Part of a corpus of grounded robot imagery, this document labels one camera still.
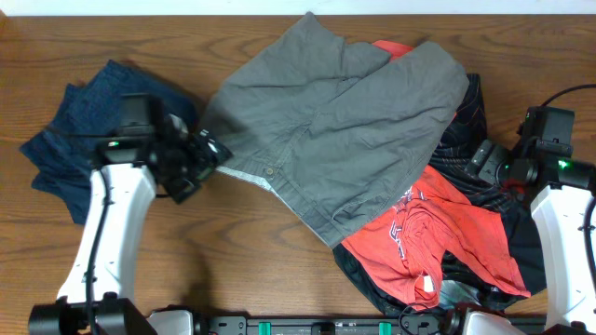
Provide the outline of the red t-shirt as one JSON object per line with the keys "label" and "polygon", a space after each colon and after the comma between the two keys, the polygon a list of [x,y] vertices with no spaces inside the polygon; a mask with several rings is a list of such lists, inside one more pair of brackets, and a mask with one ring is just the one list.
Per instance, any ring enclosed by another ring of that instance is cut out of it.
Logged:
{"label": "red t-shirt", "polygon": [[446,252],[507,294],[534,295],[509,254],[501,216],[472,205],[429,163],[393,207],[340,245],[374,283],[417,311],[439,307]]}

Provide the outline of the grey shorts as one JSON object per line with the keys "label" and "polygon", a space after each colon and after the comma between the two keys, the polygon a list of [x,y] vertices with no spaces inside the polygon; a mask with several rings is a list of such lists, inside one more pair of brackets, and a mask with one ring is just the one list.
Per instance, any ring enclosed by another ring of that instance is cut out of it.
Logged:
{"label": "grey shorts", "polygon": [[201,124],[232,153],[223,173],[275,194],[334,247],[421,176],[467,87],[436,43],[393,58],[309,13],[222,83]]}

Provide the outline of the black patterned garment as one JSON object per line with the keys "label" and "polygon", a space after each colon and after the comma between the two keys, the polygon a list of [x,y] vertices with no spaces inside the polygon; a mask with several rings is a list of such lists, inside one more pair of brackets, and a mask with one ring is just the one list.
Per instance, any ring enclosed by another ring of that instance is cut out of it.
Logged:
{"label": "black patterned garment", "polygon": [[[501,216],[509,254],[519,266],[525,287],[530,293],[536,294],[545,289],[547,283],[538,231],[529,210],[511,194],[464,172],[465,165],[478,146],[487,139],[481,78],[477,74],[469,74],[467,78],[469,87],[466,96],[454,120],[443,133],[429,164],[466,196],[472,205]],[[396,294],[374,283],[362,261],[345,246],[334,248],[333,256],[346,277],[383,315],[396,317],[406,307],[406,303],[400,301]],[[444,278],[439,299],[441,308],[450,309],[458,302],[471,302],[504,309],[521,299],[483,281],[451,252],[444,254],[441,270]]]}

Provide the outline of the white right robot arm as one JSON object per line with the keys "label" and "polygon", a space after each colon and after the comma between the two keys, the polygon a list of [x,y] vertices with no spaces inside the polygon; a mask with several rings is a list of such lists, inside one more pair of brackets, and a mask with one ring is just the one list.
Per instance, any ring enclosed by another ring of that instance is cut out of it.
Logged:
{"label": "white right robot arm", "polygon": [[519,195],[530,209],[545,267],[547,334],[595,332],[595,166],[528,141],[514,154],[484,141],[466,172]]}

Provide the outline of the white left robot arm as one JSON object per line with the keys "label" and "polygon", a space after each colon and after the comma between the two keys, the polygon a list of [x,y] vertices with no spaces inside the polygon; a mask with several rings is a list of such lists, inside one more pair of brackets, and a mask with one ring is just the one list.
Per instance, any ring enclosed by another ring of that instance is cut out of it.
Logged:
{"label": "white left robot arm", "polygon": [[175,115],[125,116],[95,149],[91,200],[74,265],[57,300],[37,304],[32,334],[201,334],[193,312],[135,306],[137,254],[148,209],[163,188],[182,203],[231,152],[207,130],[190,133]]}

